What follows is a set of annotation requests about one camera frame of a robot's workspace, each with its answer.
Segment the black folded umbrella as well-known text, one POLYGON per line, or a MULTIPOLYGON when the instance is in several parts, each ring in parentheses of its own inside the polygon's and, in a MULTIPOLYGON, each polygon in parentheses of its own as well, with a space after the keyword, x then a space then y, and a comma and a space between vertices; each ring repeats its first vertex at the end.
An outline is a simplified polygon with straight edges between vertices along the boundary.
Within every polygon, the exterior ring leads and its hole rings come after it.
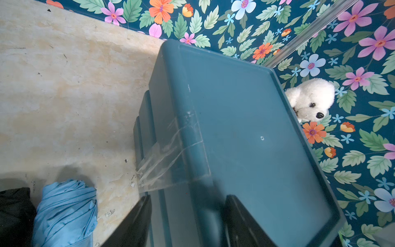
POLYGON ((1 246, 31 246, 35 217, 30 188, 1 191, 1 246))

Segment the white plush dog toy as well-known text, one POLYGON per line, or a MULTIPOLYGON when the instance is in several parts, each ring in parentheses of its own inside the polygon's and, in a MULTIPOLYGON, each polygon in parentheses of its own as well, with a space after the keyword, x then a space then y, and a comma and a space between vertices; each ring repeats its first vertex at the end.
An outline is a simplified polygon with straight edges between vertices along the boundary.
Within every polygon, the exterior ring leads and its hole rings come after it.
POLYGON ((285 95, 299 122, 317 122, 328 115, 335 99, 335 86, 314 78, 287 89, 285 95))

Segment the light blue umbrella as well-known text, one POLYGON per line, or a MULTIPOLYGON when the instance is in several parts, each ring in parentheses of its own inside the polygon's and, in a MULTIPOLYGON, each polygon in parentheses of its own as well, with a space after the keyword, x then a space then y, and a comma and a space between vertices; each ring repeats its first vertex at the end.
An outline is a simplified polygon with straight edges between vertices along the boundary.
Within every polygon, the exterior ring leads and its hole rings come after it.
POLYGON ((97 214, 97 191, 84 181, 47 185, 37 208, 31 246, 92 247, 97 214))

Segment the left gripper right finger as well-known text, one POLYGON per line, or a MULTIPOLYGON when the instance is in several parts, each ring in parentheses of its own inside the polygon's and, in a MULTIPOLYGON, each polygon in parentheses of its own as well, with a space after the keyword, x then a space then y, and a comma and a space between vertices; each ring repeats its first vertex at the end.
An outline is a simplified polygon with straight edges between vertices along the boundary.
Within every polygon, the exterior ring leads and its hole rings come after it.
POLYGON ((225 223, 231 247, 276 247, 235 195, 226 197, 225 223))

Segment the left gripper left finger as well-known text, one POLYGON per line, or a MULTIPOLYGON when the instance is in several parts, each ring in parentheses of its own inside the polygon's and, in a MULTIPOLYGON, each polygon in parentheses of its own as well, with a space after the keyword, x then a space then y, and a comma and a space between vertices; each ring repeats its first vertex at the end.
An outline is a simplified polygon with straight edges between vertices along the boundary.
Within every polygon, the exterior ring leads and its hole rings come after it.
POLYGON ((140 198, 102 247, 145 247, 152 215, 151 196, 140 198))

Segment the clear adhesive tape strip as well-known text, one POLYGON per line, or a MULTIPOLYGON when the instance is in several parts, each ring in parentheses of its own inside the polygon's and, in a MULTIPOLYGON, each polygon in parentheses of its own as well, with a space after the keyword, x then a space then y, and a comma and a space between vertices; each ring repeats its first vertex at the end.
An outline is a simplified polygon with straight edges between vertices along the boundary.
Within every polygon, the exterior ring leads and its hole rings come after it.
POLYGON ((138 189, 150 192, 192 183, 211 175, 196 111, 175 117, 139 164, 138 189))

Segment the teal plastic drawer cabinet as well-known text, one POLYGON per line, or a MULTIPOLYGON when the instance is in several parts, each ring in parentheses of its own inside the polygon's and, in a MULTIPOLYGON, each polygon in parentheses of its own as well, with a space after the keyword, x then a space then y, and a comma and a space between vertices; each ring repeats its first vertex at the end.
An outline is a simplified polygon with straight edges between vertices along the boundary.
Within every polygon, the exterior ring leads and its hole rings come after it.
POLYGON ((168 40, 133 128, 136 170, 196 111, 211 175, 151 196, 150 247, 231 247, 235 195, 276 247, 340 247, 343 212, 272 69, 168 40))

